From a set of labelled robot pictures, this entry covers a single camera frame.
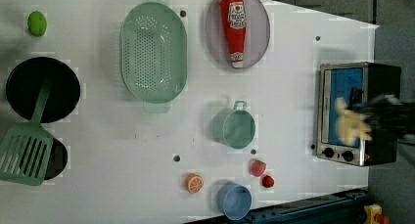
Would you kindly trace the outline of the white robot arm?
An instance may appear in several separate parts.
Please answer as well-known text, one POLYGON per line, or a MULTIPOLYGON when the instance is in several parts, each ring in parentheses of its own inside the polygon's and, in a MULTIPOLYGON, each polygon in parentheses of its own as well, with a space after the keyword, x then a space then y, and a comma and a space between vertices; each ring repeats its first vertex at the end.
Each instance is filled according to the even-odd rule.
POLYGON ((414 146, 415 109, 413 102, 401 102, 394 94, 381 94, 352 109, 366 116, 372 129, 385 130, 398 142, 414 146))

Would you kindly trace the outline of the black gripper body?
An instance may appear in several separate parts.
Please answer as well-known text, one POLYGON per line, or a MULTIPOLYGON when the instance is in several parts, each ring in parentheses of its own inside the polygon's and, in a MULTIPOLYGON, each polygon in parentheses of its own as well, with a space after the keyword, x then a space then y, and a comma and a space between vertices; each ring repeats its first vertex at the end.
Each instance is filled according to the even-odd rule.
POLYGON ((403 136, 403 126, 399 123, 398 110, 403 103, 394 94, 381 94, 355 105, 355 110, 367 116, 372 129, 386 130, 396 137, 403 136))

